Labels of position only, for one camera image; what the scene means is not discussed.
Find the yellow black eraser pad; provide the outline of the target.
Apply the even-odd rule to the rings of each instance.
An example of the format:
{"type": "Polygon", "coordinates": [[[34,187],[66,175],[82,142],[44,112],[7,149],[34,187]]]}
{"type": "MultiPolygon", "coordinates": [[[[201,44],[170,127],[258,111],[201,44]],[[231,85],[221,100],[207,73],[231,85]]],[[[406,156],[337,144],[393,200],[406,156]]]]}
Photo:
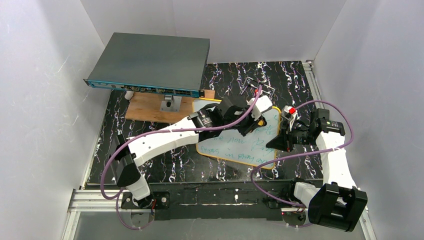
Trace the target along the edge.
{"type": "Polygon", "coordinates": [[[267,121],[266,121],[265,119],[260,119],[260,120],[257,122],[257,125],[258,125],[259,127],[264,127],[264,126],[266,126],[266,125],[267,125],[267,121]]]}

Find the yellow-framed whiteboard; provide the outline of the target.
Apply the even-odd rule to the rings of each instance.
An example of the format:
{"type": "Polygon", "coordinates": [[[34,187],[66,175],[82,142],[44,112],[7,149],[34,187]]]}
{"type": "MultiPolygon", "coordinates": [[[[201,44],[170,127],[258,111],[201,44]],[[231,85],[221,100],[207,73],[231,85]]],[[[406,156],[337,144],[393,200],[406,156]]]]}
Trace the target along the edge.
{"type": "Polygon", "coordinates": [[[279,133],[281,111],[277,107],[264,114],[267,124],[260,126],[242,136],[237,130],[225,130],[218,137],[204,140],[196,144],[199,154],[207,157],[215,157],[227,161],[233,161],[250,166],[258,166],[264,163],[263,168],[272,169],[277,151],[267,148],[266,144],[279,133]]]}

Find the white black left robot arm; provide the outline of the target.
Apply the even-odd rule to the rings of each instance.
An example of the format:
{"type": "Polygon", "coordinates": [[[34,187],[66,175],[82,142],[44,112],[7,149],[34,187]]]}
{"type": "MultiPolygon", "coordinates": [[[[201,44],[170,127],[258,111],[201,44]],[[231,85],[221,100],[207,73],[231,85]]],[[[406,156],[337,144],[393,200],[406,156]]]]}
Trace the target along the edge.
{"type": "Polygon", "coordinates": [[[150,159],[185,145],[218,137],[223,131],[236,130],[243,137],[267,124],[264,113],[273,104],[267,96],[246,101],[235,95],[219,103],[208,103],[180,121],[156,131],[126,140],[118,135],[110,167],[119,188],[131,193],[130,202],[138,208],[154,206],[154,197],[139,168],[150,159]]]}

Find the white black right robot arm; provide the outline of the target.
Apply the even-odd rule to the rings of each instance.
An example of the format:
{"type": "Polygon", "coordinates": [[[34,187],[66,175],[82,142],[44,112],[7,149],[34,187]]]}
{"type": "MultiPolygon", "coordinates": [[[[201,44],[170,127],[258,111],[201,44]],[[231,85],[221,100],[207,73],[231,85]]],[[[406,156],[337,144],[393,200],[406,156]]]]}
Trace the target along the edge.
{"type": "Polygon", "coordinates": [[[331,120],[327,109],[313,110],[306,124],[299,120],[294,107],[285,106],[280,132],[267,147],[291,152],[295,145],[313,145],[322,151],[322,186],[296,178],[282,198],[302,203],[312,224],[351,232],[368,203],[368,196],[357,188],[351,176],[346,150],[342,147],[345,135],[344,125],[331,120]]]}

